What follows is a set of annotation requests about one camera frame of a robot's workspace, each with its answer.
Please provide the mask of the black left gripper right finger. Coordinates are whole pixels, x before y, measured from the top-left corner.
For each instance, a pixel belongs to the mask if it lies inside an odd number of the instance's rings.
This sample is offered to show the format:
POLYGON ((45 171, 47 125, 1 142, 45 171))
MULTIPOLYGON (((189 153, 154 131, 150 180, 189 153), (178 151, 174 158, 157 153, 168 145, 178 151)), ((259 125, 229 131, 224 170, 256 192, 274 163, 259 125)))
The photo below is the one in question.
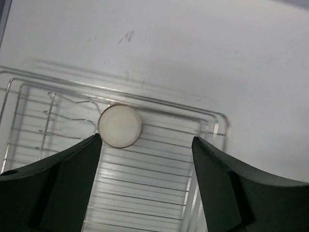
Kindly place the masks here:
POLYGON ((309 185, 257 169, 200 137, 194 167, 210 232, 306 232, 309 185))

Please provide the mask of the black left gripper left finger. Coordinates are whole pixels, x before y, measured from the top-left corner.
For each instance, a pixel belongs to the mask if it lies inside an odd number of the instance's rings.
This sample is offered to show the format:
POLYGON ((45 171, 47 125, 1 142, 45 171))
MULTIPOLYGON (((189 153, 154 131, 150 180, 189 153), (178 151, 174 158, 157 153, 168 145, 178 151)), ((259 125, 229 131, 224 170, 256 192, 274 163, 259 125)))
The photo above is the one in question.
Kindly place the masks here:
POLYGON ((0 175, 2 232, 80 232, 91 195, 102 139, 76 145, 0 175))

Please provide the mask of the brown and white paper cup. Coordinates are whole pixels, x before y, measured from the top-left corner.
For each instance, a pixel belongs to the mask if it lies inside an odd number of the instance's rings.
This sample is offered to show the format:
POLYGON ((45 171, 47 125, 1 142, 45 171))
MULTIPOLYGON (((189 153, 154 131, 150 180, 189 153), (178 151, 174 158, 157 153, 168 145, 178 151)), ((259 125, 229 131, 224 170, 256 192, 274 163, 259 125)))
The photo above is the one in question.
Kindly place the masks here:
POLYGON ((101 113, 98 132, 108 146, 126 148, 139 139, 142 133, 142 119, 132 107, 115 104, 101 113))

